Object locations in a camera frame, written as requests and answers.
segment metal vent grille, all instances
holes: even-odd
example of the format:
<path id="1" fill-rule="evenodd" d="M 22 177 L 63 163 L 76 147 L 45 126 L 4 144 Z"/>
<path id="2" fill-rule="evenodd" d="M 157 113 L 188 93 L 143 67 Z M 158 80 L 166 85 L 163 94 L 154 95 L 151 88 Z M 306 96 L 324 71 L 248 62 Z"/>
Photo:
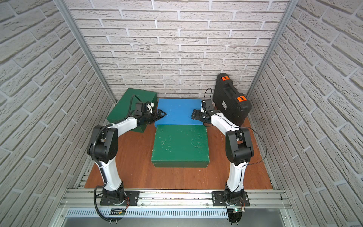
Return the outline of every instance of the metal vent grille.
<path id="1" fill-rule="evenodd" d="M 101 208 L 104 216 L 109 216 L 111 208 Z M 97 217 L 94 208 L 70 208 L 67 217 Z M 227 218 L 227 211 L 223 208 L 128 208 L 123 217 L 128 218 Z"/>

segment case label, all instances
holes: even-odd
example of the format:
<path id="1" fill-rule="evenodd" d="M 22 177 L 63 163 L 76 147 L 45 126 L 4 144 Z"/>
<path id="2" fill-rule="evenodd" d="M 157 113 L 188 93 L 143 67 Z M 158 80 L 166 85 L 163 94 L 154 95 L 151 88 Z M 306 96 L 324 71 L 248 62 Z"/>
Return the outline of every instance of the case label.
<path id="1" fill-rule="evenodd" d="M 224 109 L 225 109 L 225 110 L 227 110 L 227 105 L 226 105 L 226 103 L 224 102 L 224 100 L 223 100 L 223 102 L 222 102 L 222 106 L 224 107 Z"/>

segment green box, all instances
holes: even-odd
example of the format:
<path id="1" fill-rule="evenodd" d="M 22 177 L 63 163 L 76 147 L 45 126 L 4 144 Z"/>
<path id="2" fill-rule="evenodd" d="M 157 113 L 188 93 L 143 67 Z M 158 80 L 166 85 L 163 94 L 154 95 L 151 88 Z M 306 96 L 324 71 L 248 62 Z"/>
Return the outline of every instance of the green box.
<path id="1" fill-rule="evenodd" d="M 151 162 L 155 167 L 207 167 L 207 129 L 203 125 L 158 125 Z"/>
<path id="2" fill-rule="evenodd" d="M 125 118 L 127 116 L 127 112 L 129 110 L 129 105 L 131 101 L 131 97 L 136 95 L 142 102 L 152 102 L 154 103 L 154 108 L 158 105 L 158 99 L 156 97 L 156 92 L 145 91 L 140 89 L 128 88 L 122 98 L 117 102 L 116 106 L 107 116 L 107 120 L 110 123 L 118 122 L 119 120 Z M 132 100 L 131 111 L 135 109 L 135 104 L 139 102 L 137 98 L 134 97 Z M 147 125 L 142 125 L 141 127 L 135 128 L 132 131 L 143 133 L 146 129 Z"/>

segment black mounting plate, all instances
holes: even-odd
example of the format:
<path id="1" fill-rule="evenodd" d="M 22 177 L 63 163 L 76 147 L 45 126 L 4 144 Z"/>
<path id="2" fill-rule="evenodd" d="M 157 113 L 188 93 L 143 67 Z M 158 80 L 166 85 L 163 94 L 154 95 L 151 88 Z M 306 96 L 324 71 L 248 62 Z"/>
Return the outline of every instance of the black mounting plate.
<path id="1" fill-rule="evenodd" d="M 226 205 L 228 206 L 228 204 L 226 204 L 224 202 L 223 196 L 224 196 L 223 191 L 213 191 L 212 192 L 213 206 L 216 206 L 216 207 L 225 207 Z M 242 201 L 244 202 L 243 205 L 245 207 L 248 207 L 250 205 L 247 192 L 245 192 L 245 191 L 243 192 L 243 195 L 242 195 Z M 238 203 L 236 203 L 235 206 L 241 207 L 242 203 L 239 201 Z"/>
<path id="2" fill-rule="evenodd" d="M 140 191 L 127 191 L 127 190 L 124 190 L 124 192 L 126 193 L 126 196 L 130 199 L 129 206 L 136 206 L 137 201 L 139 200 Z M 104 197 L 101 198 L 101 202 L 99 204 L 101 206 L 115 206 L 115 204 L 113 204 L 108 198 L 104 198 Z M 127 202 L 125 200 L 119 206 L 126 206 L 126 205 L 127 205 Z"/>

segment black cable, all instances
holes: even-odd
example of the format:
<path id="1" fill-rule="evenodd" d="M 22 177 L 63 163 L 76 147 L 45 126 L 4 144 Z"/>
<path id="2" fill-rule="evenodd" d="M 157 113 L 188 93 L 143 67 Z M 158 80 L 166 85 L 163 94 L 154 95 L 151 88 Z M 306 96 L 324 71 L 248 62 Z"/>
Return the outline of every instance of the black cable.
<path id="1" fill-rule="evenodd" d="M 212 97 L 212 89 L 211 88 L 207 88 L 204 92 L 204 97 L 203 97 L 203 100 L 205 100 L 205 94 L 207 93 L 208 90 L 211 90 L 211 95 L 209 96 L 209 99 Z"/>

